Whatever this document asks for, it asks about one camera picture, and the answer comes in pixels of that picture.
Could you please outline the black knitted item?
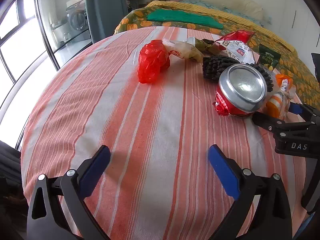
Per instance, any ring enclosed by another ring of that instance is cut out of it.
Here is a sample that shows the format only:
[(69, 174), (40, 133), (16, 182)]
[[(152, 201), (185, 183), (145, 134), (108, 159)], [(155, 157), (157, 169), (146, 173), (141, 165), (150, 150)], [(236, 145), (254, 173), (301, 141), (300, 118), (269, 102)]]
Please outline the black knitted item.
[[(239, 63), (239, 61), (227, 56), (205, 56), (202, 60), (203, 77), (207, 80), (217, 83), (220, 75), (225, 69)], [(260, 67), (256, 64), (252, 63), (247, 65), (256, 69), (263, 76), (267, 84), (267, 91), (272, 92), (274, 85), (270, 74), (268, 74), (263, 67)]]

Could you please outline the yellow textured blanket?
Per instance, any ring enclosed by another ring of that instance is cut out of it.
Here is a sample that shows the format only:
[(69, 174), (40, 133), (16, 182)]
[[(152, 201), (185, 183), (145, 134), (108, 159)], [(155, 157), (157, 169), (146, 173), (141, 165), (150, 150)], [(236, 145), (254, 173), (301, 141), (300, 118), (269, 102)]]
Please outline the yellow textured blanket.
[(154, 6), (170, 7), (170, 8), (174, 8), (174, 9), (178, 9), (178, 10), (189, 11), (189, 12), (194, 12), (194, 13), (202, 13), (202, 14), (207, 14), (210, 16), (219, 16), (219, 17), (228, 19), (228, 20), (233, 21), (237, 24), (242, 24), (247, 27), (251, 27), (251, 28), (267, 35), (269, 38), (274, 39), (275, 41), (283, 44), (283, 46), (285, 46), (292, 53), (297, 54), (295, 47), (293, 47), (291, 44), (287, 43), (284, 39), (277, 36), (272, 31), (265, 29), (265, 28), (261, 27), (260, 25), (257, 25), (254, 22), (249, 21), (249, 20), (242, 18), (240, 16), (236, 16), (236, 15), (230, 14), (228, 12), (223, 12), (221, 10), (205, 8), (200, 5), (187, 4), (187, 3), (174, 2), (174, 1), (154, 0), (154, 1), (150, 2), (146, 7), (154, 7)]

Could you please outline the crushed red soda can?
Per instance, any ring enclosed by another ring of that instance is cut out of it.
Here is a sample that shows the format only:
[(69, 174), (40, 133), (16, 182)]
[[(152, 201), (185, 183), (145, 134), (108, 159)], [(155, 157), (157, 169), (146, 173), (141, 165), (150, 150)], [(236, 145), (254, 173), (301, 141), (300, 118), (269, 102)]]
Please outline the crushed red soda can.
[(247, 118), (263, 106), (267, 84), (262, 74), (252, 66), (234, 64), (219, 77), (214, 107), (220, 116)]

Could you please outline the pink striped bed sheet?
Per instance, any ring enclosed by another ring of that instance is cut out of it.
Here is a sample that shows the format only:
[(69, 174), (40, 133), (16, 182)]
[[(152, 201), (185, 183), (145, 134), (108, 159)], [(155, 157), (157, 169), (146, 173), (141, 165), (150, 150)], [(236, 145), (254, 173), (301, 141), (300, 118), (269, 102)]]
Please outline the pink striped bed sheet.
[(26, 199), (40, 174), (61, 176), (106, 145), (111, 162), (86, 204), (112, 239), (207, 239), (233, 202), (208, 161), (217, 144), (256, 175), (281, 176), (296, 232), (306, 215), (303, 158), (277, 154), (273, 135), (251, 119), (219, 116), (215, 85), (196, 62), (172, 56), (156, 83), (138, 81), (138, 55), (150, 41), (216, 36), (177, 27), (129, 30), (69, 61), (25, 128)]

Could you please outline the red white snack bag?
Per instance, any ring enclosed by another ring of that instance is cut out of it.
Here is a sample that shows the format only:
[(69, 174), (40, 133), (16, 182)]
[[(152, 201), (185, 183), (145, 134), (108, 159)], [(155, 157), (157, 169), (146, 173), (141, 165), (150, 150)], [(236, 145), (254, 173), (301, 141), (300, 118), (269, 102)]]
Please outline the red white snack bag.
[(219, 38), (214, 44), (225, 51), (228, 57), (242, 64), (254, 64), (253, 50), (247, 44), (254, 34), (252, 31), (237, 30)]

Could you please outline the black framed window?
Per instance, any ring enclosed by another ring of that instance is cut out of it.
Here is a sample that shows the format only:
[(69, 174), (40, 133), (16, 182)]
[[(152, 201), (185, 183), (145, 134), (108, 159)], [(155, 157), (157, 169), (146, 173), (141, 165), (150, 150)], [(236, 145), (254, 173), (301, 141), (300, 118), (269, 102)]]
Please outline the black framed window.
[(1, 141), (20, 148), (28, 117), (57, 72), (92, 43), (66, 8), (85, 0), (14, 0), (1, 18)]

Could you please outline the washing machine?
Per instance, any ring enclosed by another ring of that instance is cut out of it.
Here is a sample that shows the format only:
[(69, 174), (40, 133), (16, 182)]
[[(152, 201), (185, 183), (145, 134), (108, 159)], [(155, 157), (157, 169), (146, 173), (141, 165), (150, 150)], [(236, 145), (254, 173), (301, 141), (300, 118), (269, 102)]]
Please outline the washing machine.
[(85, 3), (75, 3), (66, 8), (66, 15), (72, 31), (81, 32), (88, 29)]

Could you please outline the folded green cloth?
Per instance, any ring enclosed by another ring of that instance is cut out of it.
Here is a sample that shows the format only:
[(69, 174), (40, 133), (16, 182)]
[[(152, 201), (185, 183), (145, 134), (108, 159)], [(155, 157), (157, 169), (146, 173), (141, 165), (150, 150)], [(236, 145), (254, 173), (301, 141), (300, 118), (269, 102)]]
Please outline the folded green cloth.
[(223, 29), (223, 25), (210, 16), (197, 15), (180, 10), (156, 9), (148, 14), (147, 19), (158, 22), (182, 22), (203, 25), (215, 29)]

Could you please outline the blue floral pillow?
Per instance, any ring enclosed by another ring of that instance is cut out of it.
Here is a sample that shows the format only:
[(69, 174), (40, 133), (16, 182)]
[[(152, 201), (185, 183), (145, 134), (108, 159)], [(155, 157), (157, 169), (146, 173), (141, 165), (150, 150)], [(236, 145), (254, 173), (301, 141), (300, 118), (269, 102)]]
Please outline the blue floral pillow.
[(262, 6), (252, 0), (244, 0), (244, 4), (227, 6), (222, 3), (207, 2), (204, 0), (178, 0), (182, 3), (199, 5), (208, 9), (220, 10), (250, 20), (262, 27), (272, 25), (272, 17), (265, 14)]

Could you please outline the gold black tea packet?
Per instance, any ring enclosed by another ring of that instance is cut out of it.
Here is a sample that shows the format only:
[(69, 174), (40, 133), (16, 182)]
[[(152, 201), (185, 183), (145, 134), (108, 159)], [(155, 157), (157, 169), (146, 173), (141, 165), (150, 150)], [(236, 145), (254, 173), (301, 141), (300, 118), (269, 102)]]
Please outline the gold black tea packet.
[(195, 39), (195, 47), (202, 52), (203, 54), (207, 55), (219, 55), (221, 51), (223, 51), (223, 47), (219, 44), (216, 44), (213, 40), (208, 39)]

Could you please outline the dark green snack packet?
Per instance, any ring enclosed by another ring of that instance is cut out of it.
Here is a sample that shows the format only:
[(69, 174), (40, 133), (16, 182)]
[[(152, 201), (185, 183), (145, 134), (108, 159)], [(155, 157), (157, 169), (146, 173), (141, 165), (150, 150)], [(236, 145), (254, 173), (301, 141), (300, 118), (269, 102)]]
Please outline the dark green snack packet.
[(281, 58), (281, 55), (278, 52), (263, 44), (259, 44), (259, 55), (258, 63), (270, 71), (273, 71), (276, 68)]

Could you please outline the orange white wrapper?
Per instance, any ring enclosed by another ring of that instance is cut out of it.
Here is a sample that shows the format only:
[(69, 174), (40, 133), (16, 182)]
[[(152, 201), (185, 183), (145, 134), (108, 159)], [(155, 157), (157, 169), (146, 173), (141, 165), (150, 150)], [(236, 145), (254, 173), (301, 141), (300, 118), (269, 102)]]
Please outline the orange white wrapper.
[(290, 102), (293, 99), (296, 87), (293, 79), (284, 74), (276, 74), (277, 90), (272, 94), (263, 107), (263, 113), (280, 120), (284, 120), (289, 111)]

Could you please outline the white wardrobe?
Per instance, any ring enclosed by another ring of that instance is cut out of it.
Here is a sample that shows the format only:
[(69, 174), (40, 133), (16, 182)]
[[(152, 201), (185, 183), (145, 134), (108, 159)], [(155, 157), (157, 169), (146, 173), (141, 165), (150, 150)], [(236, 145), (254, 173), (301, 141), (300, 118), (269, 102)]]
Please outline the white wardrobe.
[(311, 54), (319, 53), (319, 24), (303, 0), (285, 0), (280, 33), (296, 48), (310, 72), (315, 74)]

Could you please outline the red plastic bag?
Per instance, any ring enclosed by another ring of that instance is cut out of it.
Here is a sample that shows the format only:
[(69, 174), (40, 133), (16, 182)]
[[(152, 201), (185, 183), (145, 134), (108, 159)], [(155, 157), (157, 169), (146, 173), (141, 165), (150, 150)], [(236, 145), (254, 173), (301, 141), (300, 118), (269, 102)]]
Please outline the red plastic bag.
[(140, 83), (154, 83), (170, 67), (169, 52), (162, 40), (152, 40), (139, 53), (137, 76)]

